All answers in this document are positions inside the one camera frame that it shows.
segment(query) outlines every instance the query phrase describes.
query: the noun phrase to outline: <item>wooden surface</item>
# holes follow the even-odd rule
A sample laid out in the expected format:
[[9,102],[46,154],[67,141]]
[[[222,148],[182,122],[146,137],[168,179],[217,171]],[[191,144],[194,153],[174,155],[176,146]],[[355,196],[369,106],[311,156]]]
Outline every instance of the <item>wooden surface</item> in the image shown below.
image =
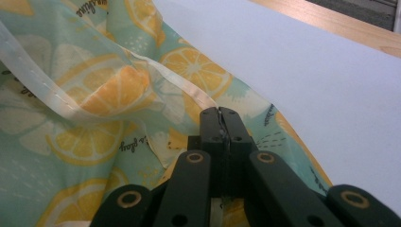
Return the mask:
[[252,1],[312,26],[401,58],[400,34],[372,26],[305,0]]

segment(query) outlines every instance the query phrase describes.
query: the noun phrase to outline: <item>white surface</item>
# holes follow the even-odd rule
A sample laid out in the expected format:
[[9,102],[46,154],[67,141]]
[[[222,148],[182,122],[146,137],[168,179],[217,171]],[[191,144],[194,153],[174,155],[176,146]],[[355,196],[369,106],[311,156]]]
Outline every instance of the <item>white surface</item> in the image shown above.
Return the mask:
[[401,215],[401,60],[246,0],[155,0],[165,21],[275,104],[333,184]]

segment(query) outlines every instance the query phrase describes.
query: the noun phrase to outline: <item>brass grommet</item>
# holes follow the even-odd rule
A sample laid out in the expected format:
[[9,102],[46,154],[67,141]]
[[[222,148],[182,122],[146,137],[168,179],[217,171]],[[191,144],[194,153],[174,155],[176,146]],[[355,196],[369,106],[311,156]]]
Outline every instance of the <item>brass grommet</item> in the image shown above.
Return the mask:
[[274,156],[272,156],[271,154],[268,154],[268,153],[258,153],[257,159],[260,162],[267,163],[267,164],[274,163],[274,160],[275,160]]
[[358,192],[343,191],[341,192],[341,198],[348,204],[355,206],[360,209],[366,209],[370,206],[368,199],[360,195]]
[[203,161],[203,155],[199,153],[188,154],[186,155],[186,161],[188,161],[189,163],[200,163],[201,161]]
[[[124,201],[124,198],[129,195],[135,196],[135,199],[129,202]],[[141,193],[137,191],[126,191],[118,197],[117,204],[122,208],[130,208],[138,204],[139,201],[141,201],[141,199],[142,199]]]

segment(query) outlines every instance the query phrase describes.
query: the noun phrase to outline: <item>black metal frame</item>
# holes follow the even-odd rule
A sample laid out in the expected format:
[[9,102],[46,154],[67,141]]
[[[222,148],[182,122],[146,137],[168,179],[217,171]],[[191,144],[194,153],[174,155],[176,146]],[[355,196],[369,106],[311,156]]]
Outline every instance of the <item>black metal frame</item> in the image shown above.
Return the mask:
[[238,113],[200,113],[171,178],[149,191],[116,189],[91,226],[209,226],[211,198],[243,198],[251,226],[401,226],[401,219],[366,191],[338,185],[327,196],[310,190],[278,156],[260,151]]

